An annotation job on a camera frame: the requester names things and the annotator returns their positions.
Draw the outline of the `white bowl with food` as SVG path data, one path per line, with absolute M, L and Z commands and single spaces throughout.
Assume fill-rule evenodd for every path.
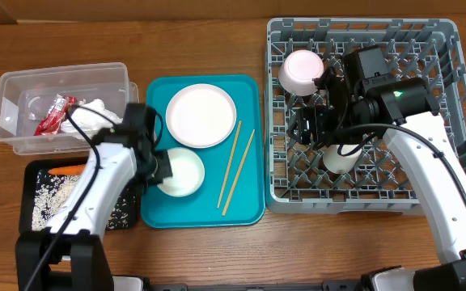
M 203 183 L 205 167 L 199 156 L 183 147 L 167 151 L 172 176 L 164 178 L 158 188 L 172 197 L 192 195 Z

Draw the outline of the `white cup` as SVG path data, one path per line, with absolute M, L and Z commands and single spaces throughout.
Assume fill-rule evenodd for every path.
M 357 145 L 331 145 L 325 149 L 323 164 L 333 174 L 350 172 L 358 161 L 362 149 L 356 150 Z

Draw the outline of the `pink shallow bowl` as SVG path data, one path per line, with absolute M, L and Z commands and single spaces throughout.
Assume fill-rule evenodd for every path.
M 282 88 L 297 96 L 312 95 L 318 91 L 314 80 L 324 72 L 321 58 L 309 50 L 292 52 L 278 71 Z

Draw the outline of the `white napkin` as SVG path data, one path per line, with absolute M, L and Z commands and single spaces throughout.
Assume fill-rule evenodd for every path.
M 70 110 L 71 119 L 89 137 L 92 138 L 102 128 L 112 128 L 120 124 L 123 119 L 116 113 L 109 111 L 101 99 L 94 99 L 89 103 L 81 101 L 80 108 Z

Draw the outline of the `orange carrot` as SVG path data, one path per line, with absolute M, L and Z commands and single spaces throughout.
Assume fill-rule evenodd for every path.
M 50 175 L 81 175 L 85 169 L 85 164 L 67 166 L 67 167 L 56 167 L 48 170 Z

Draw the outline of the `red snack wrapper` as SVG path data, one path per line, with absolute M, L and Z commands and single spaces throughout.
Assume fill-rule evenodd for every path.
M 66 118 L 67 110 L 77 99 L 72 96 L 57 95 L 46 117 L 38 124 L 35 136 L 55 135 L 60 131 L 61 123 Z

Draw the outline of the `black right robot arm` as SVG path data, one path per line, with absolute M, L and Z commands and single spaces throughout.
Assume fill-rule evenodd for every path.
M 466 173 L 448 141 L 439 105 L 421 78 L 387 75 L 350 83 L 336 75 L 312 79 L 333 108 L 302 108 L 301 144 L 384 140 L 405 170 L 434 237 L 438 267 L 385 268 L 362 276 L 359 290 L 466 290 Z

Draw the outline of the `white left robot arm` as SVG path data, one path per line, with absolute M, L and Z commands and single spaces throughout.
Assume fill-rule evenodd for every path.
M 160 183 L 171 175 L 162 133 L 119 124 L 90 138 L 91 152 L 70 196 L 41 231 L 15 245 L 21 290 L 143 290 L 140 276 L 114 276 L 103 236 L 121 193 L 134 182 Z

